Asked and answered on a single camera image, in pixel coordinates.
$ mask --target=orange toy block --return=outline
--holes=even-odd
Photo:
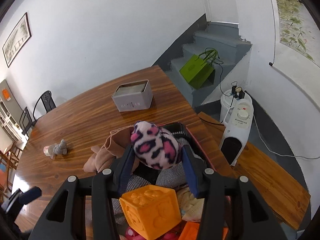
[[[200,224],[188,221],[178,240],[196,240]],[[227,236],[228,228],[223,228],[222,240]]]
[[[147,185],[124,193],[120,204],[130,227],[147,240],[162,236],[181,222],[176,192]]]

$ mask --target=framed picture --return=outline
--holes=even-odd
[[[14,27],[2,47],[8,67],[30,37],[31,32],[29,28],[28,15],[25,13]]]

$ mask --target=pink polka dot fabric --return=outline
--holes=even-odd
[[[167,129],[157,127],[154,123],[137,122],[131,142],[137,158],[153,169],[168,169],[181,161],[177,140]]]

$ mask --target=green shopping bag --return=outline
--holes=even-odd
[[[216,57],[219,58],[216,49],[207,49],[199,56],[193,55],[191,59],[188,60],[188,62],[180,69],[181,75],[187,83],[195,89],[199,89],[211,73],[215,71],[214,67],[212,67],[212,63],[215,62]],[[200,56],[203,54],[205,54],[206,57],[201,59]]]

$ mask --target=brown cloth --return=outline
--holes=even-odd
[[[131,143],[130,136],[134,130],[133,126],[125,126],[110,132],[105,144],[92,146],[94,152],[83,166],[85,172],[100,172],[109,168],[115,158],[122,157],[127,145]],[[139,159],[136,157],[133,163],[132,172],[138,167]]]

